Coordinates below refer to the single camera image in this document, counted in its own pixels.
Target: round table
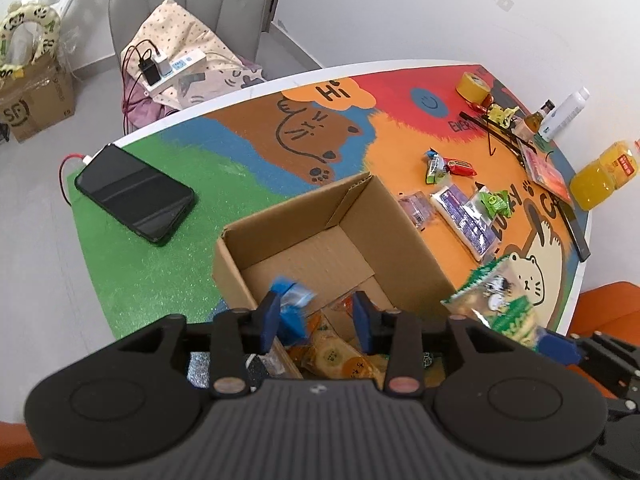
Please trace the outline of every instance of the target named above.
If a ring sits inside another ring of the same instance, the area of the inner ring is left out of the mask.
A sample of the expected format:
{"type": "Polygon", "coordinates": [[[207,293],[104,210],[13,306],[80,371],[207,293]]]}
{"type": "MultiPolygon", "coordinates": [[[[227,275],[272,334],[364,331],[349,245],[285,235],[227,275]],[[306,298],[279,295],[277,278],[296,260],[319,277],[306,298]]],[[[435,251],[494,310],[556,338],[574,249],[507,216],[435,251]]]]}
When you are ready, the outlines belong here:
{"type": "MultiPolygon", "coordinates": [[[[459,117],[469,111],[455,87],[473,72],[503,107],[526,108],[477,64],[398,60],[293,75],[221,96],[123,137],[116,144],[193,187],[198,204],[169,243],[132,234],[73,186],[79,240],[113,330],[124,336],[171,312],[204,320],[220,300],[211,279],[222,228],[269,205],[363,169],[394,194],[423,190],[424,152],[471,163],[478,175],[453,177],[469,196],[476,182],[507,190],[513,215],[498,217],[498,255],[510,254],[542,324],[565,333],[584,264],[549,193],[530,182],[500,142],[459,117]]],[[[549,159],[568,181],[574,171],[553,143],[549,159]]],[[[583,211],[578,222],[590,224],[583,211]]],[[[421,233],[454,286],[476,261],[436,216],[421,233]]]]}

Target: smartphone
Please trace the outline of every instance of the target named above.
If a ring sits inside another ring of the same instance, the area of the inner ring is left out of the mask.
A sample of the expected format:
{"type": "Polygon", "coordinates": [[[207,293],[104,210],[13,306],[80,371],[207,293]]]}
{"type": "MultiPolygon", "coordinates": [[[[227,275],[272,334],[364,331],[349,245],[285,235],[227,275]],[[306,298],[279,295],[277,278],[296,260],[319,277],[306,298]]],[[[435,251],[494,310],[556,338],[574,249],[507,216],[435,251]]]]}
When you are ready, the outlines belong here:
{"type": "Polygon", "coordinates": [[[188,186],[114,144],[81,171],[76,188],[135,234],[164,244],[193,207],[188,186]]]}
{"type": "Polygon", "coordinates": [[[560,211],[560,216],[564,221],[564,225],[566,225],[566,228],[569,231],[569,236],[574,243],[575,251],[578,253],[578,259],[583,263],[586,262],[587,258],[591,256],[591,251],[587,245],[587,240],[584,239],[584,232],[578,223],[578,219],[575,216],[573,208],[564,200],[553,195],[552,201],[560,211]]]}

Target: yellow tape roll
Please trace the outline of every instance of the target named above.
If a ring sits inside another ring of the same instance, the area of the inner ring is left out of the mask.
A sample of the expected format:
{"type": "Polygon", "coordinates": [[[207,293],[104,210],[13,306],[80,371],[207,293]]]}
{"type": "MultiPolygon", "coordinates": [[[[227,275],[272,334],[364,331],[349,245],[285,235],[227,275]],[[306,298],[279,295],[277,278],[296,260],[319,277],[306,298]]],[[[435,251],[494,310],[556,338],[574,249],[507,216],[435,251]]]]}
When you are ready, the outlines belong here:
{"type": "Polygon", "coordinates": [[[481,104],[484,98],[491,92],[489,85],[471,72],[463,73],[456,90],[467,101],[476,104],[481,104]]]}

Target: red candy wrapper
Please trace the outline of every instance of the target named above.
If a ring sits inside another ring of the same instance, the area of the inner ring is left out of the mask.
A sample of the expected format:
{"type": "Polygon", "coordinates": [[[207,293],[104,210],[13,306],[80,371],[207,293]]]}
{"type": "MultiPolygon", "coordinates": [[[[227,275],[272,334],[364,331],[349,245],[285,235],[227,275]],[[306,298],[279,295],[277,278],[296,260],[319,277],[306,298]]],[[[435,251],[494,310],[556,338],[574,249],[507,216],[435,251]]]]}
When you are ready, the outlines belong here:
{"type": "Polygon", "coordinates": [[[445,158],[447,163],[447,171],[454,175],[460,176],[474,176],[477,175],[474,167],[468,162],[464,162],[463,160],[456,160],[455,158],[445,158]]]}
{"type": "Polygon", "coordinates": [[[449,173],[451,174],[460,175],[460,176],[477,175],[476,170],[474,170],[474,167],[468,162],[465,162],[464,160],[457,160],[456,158],[447,158],[445,156],[440,155],[433,148],[431,148],[428,152],[424,154],[427,164],[430,163],[430,161],[433,159],[435,155],[439,156],[442,160],[444,160],[445,169],[449,171],[449,173]]]}

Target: red painted area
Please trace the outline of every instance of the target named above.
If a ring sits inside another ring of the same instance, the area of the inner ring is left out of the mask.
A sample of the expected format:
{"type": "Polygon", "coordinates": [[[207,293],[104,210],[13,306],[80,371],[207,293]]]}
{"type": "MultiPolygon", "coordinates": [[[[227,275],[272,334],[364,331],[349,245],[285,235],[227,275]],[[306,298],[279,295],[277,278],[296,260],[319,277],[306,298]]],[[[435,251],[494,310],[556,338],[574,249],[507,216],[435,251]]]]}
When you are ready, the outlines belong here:
{"type": "Polygon", "coordinates": [[[466,101],[456,92],[463,73],[473,72],[492,88],[495,102],[503,107],[522,104],[481,65],[434,66],[379,72],[354,76],[361,88],[376,97],[376,108],[386,112],[396,121],[435,136],[441,140],[469,142],[486,135],[473,124],[459,117],[461,111],[473,114],[466,101]],[[436,94],[449,111],[444,118],[429,115],[411,98],[413,88],[423,88],[436,94]]]}

